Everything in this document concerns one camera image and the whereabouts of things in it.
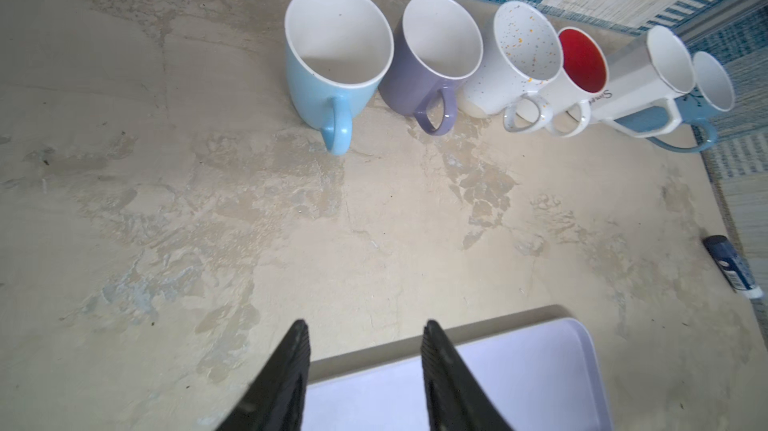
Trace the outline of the teal blue square mug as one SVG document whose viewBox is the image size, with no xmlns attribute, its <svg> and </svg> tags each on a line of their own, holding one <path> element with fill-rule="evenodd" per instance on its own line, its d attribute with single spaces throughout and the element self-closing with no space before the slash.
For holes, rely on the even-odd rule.
<svg viewBox="0 0 768 431">
<path fill-rule="evenodd" d="M 718 140 L 717 131 L 710 119 L 730 111 L 735 105 L 735 91 L 723 65 L 711 54 L 697 51 L 692 58 L 697 84 L 688 94 L 675 102 L 682 117 L 682 124 L 698 129 L 703 142 L 693 147 L 678 147 L 656 137 L 649 137 L 653 144 L 672 152 L 697 153 L 712 147 Z M 667 124 L 664 108 L 652 106 L 618 118 L 621 126 L 634 132 L 648 132 Z"/>
</svg>

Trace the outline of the white round mug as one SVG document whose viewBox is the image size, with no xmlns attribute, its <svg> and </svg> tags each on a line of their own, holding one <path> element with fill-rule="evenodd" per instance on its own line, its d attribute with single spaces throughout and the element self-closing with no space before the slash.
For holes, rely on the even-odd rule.
<svg viewBox="0 0 768 431">
<path fill-rule="evenodd" d="M 558 31 L 563 51 L 563 66 L 555 79 L 545 85 L 540 96 L 547 102 L 553 118 L 545 125 L 552 135 L 569 138 L 580 134 L 592 117 L 591 101 L 600 95 L 609 81 L 609 67 L 598 43 L 577 27 Z M 558 115 L 566 114 L 575 121 L 568 130 L 556 127 Z"/>
</svg>

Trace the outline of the white tall mug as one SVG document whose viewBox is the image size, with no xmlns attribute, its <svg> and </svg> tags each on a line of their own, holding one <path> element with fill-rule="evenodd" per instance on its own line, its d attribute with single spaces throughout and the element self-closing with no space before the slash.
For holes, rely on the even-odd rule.
<svg viewBox="0 0 768 431">
<path fill-rule="evenodd" d="M 682 123 L 676 99 L 696 84 L 692 58 L 684 42 L 669 28 L 651 27 L 644 35 L 607 56 L 609 81 L 592 99 L 591 123 L 603 123 L 629 136 L 650 138 Z M 662 109 L 662 121 L 644 131 L 618 122 L 649 107 Z"/>
</svg>

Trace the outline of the light blue mug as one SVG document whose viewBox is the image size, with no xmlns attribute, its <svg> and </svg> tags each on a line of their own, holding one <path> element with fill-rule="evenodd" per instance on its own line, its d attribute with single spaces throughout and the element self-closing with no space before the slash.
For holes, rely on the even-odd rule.
<svg viewBox="0 0 768 431">
<path fill-rule="evenodd" d="M 392 29 L 371 0 L 292 0 L 285 17 L 286 78 L 294 108 L 345 154 L 353 119 L 367 106 L 394 56 Z"/>
</svg>

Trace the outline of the cream mug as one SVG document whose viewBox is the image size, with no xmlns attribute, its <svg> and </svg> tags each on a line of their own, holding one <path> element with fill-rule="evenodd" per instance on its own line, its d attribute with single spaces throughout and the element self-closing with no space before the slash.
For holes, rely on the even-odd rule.
<svg viewBox="0 0 768 431">
<path fill-rule="evenodd" d="M 503 116 L 506 131 L 550 124 L 554 108 L 541 90 L 560 73 L 563 49 L 551 22 L 522 1 L 502 4 L 482 32 L 481 64 L 457 91 L 458 108 L 474 118 Z"/>
</svg>

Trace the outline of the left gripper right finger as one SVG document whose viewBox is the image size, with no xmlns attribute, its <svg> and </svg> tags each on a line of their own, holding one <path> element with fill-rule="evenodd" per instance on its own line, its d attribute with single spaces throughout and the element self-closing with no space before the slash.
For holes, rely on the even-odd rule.
<svg viewBox="0 0 768 431">
<path fill-rule="evenodd" d="M 431 430 L 512 430 L 436 320 L 427 321 L 420 350 Z"/>
</svg>

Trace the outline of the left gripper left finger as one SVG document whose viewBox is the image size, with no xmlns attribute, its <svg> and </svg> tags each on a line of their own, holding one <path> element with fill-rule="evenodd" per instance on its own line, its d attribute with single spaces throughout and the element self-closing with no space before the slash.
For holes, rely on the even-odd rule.
<svg viewBox="0 0 768 431">
<path fill-rule="evenodd" d="M 310 356 L 309 327 L 298 319 L 217 430 L 300 430 Z"/>
</svg>

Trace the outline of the purple mug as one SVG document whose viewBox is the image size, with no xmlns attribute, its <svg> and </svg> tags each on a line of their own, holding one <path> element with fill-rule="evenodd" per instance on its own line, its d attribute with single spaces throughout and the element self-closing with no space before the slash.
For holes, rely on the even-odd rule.
<svg viewBox="0 0 768 431">
<path fill-rule="evenodd" d="M 394 57 L 378 91 L 429 135 L 452 130 L 457 91 L 479 68 L 484 46 L 471 14 L 455 0 L 410 0 L 394 31 Z"/>
</svg>

